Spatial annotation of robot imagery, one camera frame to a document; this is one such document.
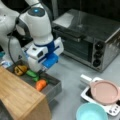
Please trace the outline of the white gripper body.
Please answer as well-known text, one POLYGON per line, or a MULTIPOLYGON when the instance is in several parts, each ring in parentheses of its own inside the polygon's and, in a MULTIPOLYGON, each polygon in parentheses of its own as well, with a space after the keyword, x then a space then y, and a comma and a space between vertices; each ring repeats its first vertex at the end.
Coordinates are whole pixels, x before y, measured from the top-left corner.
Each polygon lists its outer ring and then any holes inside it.
POLYGON ((38 72, 40 70, 45 71, 46 68, 42 63, 46 60, 46 54, 48 53, 47 46, 55 41, 53 39, 45 39, 34 41, 32 45, 28 48, 28 64, 32 71, 38 72))

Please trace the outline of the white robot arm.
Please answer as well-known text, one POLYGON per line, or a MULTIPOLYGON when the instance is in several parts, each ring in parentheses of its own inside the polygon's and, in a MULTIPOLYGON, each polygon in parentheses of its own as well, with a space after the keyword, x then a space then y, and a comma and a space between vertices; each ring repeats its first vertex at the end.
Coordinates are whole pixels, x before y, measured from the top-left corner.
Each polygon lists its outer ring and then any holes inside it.
POLYGON ((53 38, 50 19, 42 3, 39 0, 25 1, 29 7, 18 13, 0 0, 0 46, 5 52, 5 60, 14 63, 22 58, 32 71, 46 71, 58 61, 64 51, 63 43, 60 37, 53 38), (14 30, 33 40, 26 52, 12 36, 14 30))

